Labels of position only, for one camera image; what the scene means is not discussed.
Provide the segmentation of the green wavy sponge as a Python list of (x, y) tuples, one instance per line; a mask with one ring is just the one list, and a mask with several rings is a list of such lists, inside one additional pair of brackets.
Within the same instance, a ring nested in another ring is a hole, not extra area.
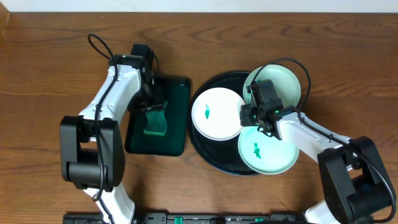
[(165, 136), (167, 132), (167, 120), (165, 118), (166, 107), (167, 101), (164, 102), (162, 110), (146, 113), (147, 124), (144, 128), (144, 134), (151, 136)]

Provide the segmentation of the white plate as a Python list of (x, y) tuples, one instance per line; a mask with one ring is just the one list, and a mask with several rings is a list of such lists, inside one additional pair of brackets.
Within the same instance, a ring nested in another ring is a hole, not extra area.
[(210, 88), (194, 100), (191, 116), (196, 130), (204, 137), (226, 141), (243, 130), (240, 109), (244, 100), (228, 88)]

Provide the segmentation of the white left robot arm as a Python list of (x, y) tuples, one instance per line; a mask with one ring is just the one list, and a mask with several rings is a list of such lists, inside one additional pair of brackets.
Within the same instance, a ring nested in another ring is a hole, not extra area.
[(126, 111), (164, 108), (154, 59), (154, 51), (144, 44), (134, 44), (129, 55), (112, 56), (93, 101), (60, 122), (62, 177), (93, 198), (105, 223), (133, 221), (135, 204), (122, 183), (126, 160), (119, 124)]

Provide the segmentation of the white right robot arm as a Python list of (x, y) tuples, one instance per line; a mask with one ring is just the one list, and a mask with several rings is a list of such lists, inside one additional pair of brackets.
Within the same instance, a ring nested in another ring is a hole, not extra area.
[(375, 223), (370, 216), (390, 207), (391, 221), (397, 197), (375, 143), (336, 134), (308, 119), (294, 106), (284, 107), (271, 80), (251, 82), (251, 102), (241, 107), (242, 126), (255, 126), (268, 137), (293, 144), (318, 163), (325, 205), (322, 216), (339, 223)]

